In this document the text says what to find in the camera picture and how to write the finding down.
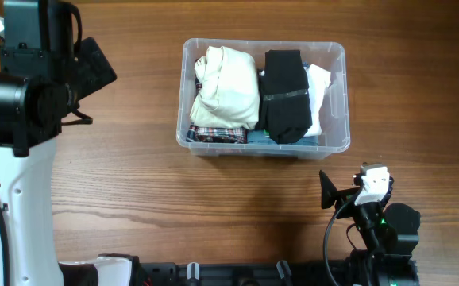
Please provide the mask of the red plaid shirt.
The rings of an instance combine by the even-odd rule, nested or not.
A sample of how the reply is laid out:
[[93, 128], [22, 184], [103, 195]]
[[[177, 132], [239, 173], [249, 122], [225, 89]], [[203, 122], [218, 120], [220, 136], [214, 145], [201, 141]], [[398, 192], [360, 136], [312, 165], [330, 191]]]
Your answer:
[[245, 128], [225, 129], [218, 127], [199, 127], [191, 122], [187, 131], [187, 142], [245, 144], [247, 130]]

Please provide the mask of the blue denim jeans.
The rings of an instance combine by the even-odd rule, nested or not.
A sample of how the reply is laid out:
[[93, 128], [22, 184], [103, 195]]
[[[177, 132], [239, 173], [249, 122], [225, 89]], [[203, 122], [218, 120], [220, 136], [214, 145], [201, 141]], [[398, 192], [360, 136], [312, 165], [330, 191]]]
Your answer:
[[270, 91], [271, 81], [267, 71], [258, 72], [260, 92], [259, 121], [255, 129], [247, 133], [250, 145], [318, 145], [318, 136], [305, 137], [312, 125], [308, 79], [305, 68], [296, 69], [300, 82], [289, 91], [277, 93]]

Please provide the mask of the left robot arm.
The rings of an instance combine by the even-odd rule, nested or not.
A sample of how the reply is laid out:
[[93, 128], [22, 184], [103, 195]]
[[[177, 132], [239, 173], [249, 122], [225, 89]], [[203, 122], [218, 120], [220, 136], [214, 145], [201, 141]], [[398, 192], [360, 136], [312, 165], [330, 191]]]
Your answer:
[[0, 285], [140, 285], [137, 257], [62, 262], [52, 230], [56, 139], [90, 125], [79, 103], [117, 76], [79, 9], [65, 1], [7, 1], [0, 17]]

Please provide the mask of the white printed t-shirt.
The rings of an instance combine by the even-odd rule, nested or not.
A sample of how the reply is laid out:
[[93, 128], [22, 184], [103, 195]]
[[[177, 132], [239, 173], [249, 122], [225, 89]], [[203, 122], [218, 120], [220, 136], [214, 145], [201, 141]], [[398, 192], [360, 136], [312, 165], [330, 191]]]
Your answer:
[[310, 99], [310, 111], [312, 125], [305, 134], [305, 137], [314, 137], [322, 133], [320, 123], [320, 110], [323, 104], [325, 93], [330, 86], [331, 72], [315, 64], [305, 68], [308, 79], [308, 93]]

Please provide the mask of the cream white garment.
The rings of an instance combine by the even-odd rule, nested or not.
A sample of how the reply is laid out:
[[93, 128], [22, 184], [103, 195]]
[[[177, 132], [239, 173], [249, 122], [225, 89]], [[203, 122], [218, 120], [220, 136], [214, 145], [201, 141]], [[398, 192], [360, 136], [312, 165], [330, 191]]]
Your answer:
[[201, 84], [190, 112], [198, 127], [254, 129], [260, 93], [255, 60], [246, 52], [210, 46], [195, 62]]

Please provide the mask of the black garment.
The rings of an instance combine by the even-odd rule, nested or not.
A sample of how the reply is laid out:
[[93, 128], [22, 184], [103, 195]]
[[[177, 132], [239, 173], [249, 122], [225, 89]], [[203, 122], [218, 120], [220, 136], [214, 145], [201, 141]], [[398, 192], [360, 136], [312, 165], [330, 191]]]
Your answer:
[[312, 126], [309, 83], [299, 50], [265, 53], [264, 74], [258, 77], [258, 129], [277, 144], [293, 144]]

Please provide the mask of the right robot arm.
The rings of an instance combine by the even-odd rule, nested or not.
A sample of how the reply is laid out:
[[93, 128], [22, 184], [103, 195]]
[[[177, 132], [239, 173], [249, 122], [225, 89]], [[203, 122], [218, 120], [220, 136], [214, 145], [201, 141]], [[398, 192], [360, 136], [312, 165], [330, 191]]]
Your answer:
[[[418, 285], [412, 253], [419, 243], [420, 213], [404, 203], [389, 204], [394, 179], [382, 164], [361, 166], [353, 187], [339, 191], [319, 172], [321, 208], [334, 208], [323, 237], [323, 267], [329, 285]], [[351, 218], [365, 248], [354, 248], [340, 267], [328, 258], [336, 220]]]

